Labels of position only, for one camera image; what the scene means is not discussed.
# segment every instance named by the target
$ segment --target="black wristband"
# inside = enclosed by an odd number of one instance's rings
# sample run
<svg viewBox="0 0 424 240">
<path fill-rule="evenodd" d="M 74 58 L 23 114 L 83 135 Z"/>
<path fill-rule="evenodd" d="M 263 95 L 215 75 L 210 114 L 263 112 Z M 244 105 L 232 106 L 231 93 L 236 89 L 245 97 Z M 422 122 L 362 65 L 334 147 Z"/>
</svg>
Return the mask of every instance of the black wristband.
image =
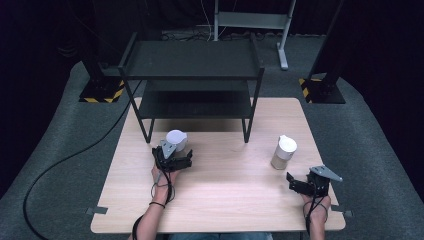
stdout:
<svg viewBox="0 0 424 240">
<path fill-rule="evenodd" d="M 165 209 L 165 205 L 160 204 L 160 203 L 158 203 L 158 202 L 151 202 L 151 203 L 149 203 L 149 205 L 152 205 L 152 204 L 157 204 L 157 205 L 159 205 L 159 206 L 163 207 L 163 209 Z"/>
</svg>

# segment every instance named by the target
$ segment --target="yellow and black tape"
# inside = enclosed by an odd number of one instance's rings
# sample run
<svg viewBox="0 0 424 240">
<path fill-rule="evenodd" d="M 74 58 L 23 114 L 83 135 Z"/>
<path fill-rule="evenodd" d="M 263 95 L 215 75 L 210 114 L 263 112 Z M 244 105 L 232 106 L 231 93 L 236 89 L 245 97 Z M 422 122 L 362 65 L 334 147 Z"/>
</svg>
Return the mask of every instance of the yellow and black tape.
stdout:
<svg viewBox="0 0 424 240">
<path fill-rule="evenodd" d="M 80 102 L 89 102 L 89 103 L 113 103 L 113 102 L 117 102 L 119 100 L 119 97 L 122 95 L 123 91 L 124 91 L 124 81 L 121 81 L 119 83 L 119 87 L 116 90 L 113 97 L 108 97 L 108 98 L 87 97 L 87 98 L 81 98 Z"/>
<path fill-rule="evenodd" d="M 315 82 L 321 82 L 321 79 L 311 79 L 311 81 Z M 307 103 L 313 103 L 311 98 L 311 92 L 308 89 L 308 86 L 306 84 L 306 80 L 301 78 L 299 79 L 300 87 L 302 88 L 303 96 L 305 97 L 305 100 Z"/>
</svg>

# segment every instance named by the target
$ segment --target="wooden table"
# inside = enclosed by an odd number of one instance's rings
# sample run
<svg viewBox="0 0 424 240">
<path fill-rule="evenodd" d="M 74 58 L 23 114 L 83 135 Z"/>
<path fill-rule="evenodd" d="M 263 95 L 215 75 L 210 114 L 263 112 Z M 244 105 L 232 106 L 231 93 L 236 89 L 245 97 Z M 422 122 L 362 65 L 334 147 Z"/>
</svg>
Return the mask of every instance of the wooden table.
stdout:
<svg viewBox="0 0 424 240">
<path fill-rule="evenodd" d="M 305 181 L 309 167 L 322 160 L 299 101 L 259 98 L 249 143 L 241 137 L 239 121 L 157 120 L 148 144 L 134 111 L 128 111 L 98 203 L 108 211 L 94 215 L 91 230 L 130 232 L 151 201 L 152 147 L 172 129 L 188 133 L 185 150 L 193 149 L 193 166 L 178 176 L 176 197 L 165 209 L 159 232 L 305 230 L 303 202 L 285 177 L 288 171 Z M 298 150 L 286 170 L 275 170 L 270 162 L 282 134 L 293 138 Z M 329 195 L 338 205 L 332 188 Z M 342 213 L 329 211 L 327 230 L 345 224 Z"/>
</svg>

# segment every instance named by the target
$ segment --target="wire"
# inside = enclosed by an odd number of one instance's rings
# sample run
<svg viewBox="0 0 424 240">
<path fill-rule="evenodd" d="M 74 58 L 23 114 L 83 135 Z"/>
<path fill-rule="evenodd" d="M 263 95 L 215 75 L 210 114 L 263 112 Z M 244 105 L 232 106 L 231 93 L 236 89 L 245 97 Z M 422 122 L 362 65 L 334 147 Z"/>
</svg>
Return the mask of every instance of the wire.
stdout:
<svg viewBox="0 0 424 240">
<path fill-rule="evenodd" d="M 134 93 L 137 91 L 137 89 L 138 89 L 138 87 L 140 86 L 140 84 L 141 84 L 141 82 L 142 81 L 140 81 L 138 84 L 137 84 L 137 87 L 135 88 L 135 90 L 134 90 Z M 129 107 L 129 105 L 130 105 L 130 101 L 128 101 L 128 103 L 127 103 L 127 105 L 125 106 L 125 108 L 124 108 L 124 110 L 122 111 L 122 113 L 121 113 L 121 115 L 119 116 L 119 118 L 116 120 L 116 122 L 112 125 L 112 127 L 100 138 L 100 139 L 98 139 L 97 141 L 95 141 L 94 143 L 92 143 L 91 145 L 89 145 L 89 146 L 87 146 L 87 147 L 85 147 L 85 148 L 83 148 L 83 149 L 81 149 L 81 150 L 79 150 L 79 151 L 77 151 L 77 152 L 75 152 L 75 153 L 73 153 L 73 154 L 71 154 L 71 155 L 69 155 L 69 156 L 67 156 L 67 157 L 65 157 L 65 158 L 63 158 L 62 160 L 60 160 L 60 161 L 58 161 L 58 162 L 56 162 L 56 163 L 54 163 L 53 165 L 51 165 L 50 167 L 48 167 L 46 170 L 44 170 L 40 175 L 38 175 L 38 177 L 32 182 L 32 184 L 30 185 L 30 187 L 29 187 L 29 189 L 28 189 L 28 191 L 27 191 L 27 193 L 25 194 L 25 198 L 24 198 L 24 202 L 23 202 L 23 206 L 22 206 L 22 210 L 23 210 L 23 214 L 24 214 L 24 218 L 25 218 L 25 222 L 26 222 L 26 224 L 28 225 L 28 227 L 31 229 L 31 231 L 38 237 L 38 238 L 40 238 L 40 239 L 43 239 L 43 240 L 48 240 L 48 238 L 46 238 L 46 237 L 44 237 L 41 233 L 39 233 L 35 228 L 34 228 L 34 226 L 32 226 L 32 224 L 31 224 L 31 221 L 29 220 L 29 217 L 28 217 L 28 212 L 27 212 L 27 201 L 28 201 L 28 198 L 29 198 L 29 195 L 30 195 L 30 193 L 31 193 L 31 191 L 32 191 L 32 189 L 34 188 L 34 186 L 35 186 L 35 184 L 47 173 L 47 172 L 49 172 L 51 169 L 53 169 L 54 167 L 56 167 L 56 166 L 58 166 L 59 164 L 61 164 L 61 163 L 63 163 L 63 162 L 65 162 L 65 161 L 67 161 L 67 160 L 69 160 L 69 159 L 71 159 L 71 158 L 73 158 L 73 157 L 75 157 L 75 156 L 77 156 L 78 154 L 81 154 L 81 153 L 83 153 L 83 152 L 85 152 L 85 151 L 87 151 L 87 150 L 89 150 L 90 148 L 92 148 L 92 147 L 94 147 L 94 146 L 96 146 L 97 144 L 99 144 L 101 141 L 103 141 L 103 139 L 105 139 L 111 132 L 112 132 L 112 130 L 116 127 L 116 125 L 118 125 L 118 123 L 119 123 L 119 121 L 122 119 L 122 117 L 124 116 L 124 114 L 125 114 L 125 112 L 127 111 L 127 108 Z"/>
<path fill-rule="evenodd" d="M 234 1 L 233 10 L 232 10 L 233 12 L 236 10 L 236 5 L 237 5 L 237 0 Z M 222 31 L 218 34 L 218 38 L 222 35 L 225 29 L 227 29 L 227 27 L 224 27 L 224 29 L 222 29 Z"/>
<path fill-rule="evenodd" d="M 209 40 L 211 39 L 211 36 L 212 36 L 212 28 L 211 28 L 211 24 L 209 22 L 208 15 L 206 14 L 206 11 L 205 11 L 205 6 L 203 5 L 203 0 L 200 0 L 200 3 L 202 4 L 203 13 L 205 14 L 205 18 L 206 18 L 206 21 L 208 22 L 208 26 L 209 26 L 209 37 L 208 37 L 208 40 L 206 40 L 207 42 L 209 42 Z"/>
</svg>

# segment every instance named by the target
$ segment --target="paper cup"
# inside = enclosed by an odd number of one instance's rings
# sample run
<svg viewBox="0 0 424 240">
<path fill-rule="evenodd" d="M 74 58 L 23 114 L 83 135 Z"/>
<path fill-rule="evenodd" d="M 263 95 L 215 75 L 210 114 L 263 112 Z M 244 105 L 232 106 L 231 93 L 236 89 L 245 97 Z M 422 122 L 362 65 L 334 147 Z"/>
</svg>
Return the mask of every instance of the paper cup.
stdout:
<svg viewBox="0 0 424 240">
<path fill-rule="evenodd" d="M 187 133 L 181 132 L 180 130 L 172 130 L 166 134 L 166 141 L 171 144 L 177 145 L 175 149 L 176 152 L 179 152 L 184 149 L 187 142 Z"/>
<path fill-rule="evenodd" d="M 286 169 L 288 161 L 292 158 L 296 149 L 297 144 L 293 139 L 286 135 L 280 136 L 278 138 L 277 148 L 275 149 L 274 156 L 271 160 L 271 165 L 278 170 Z"/>
</svg>

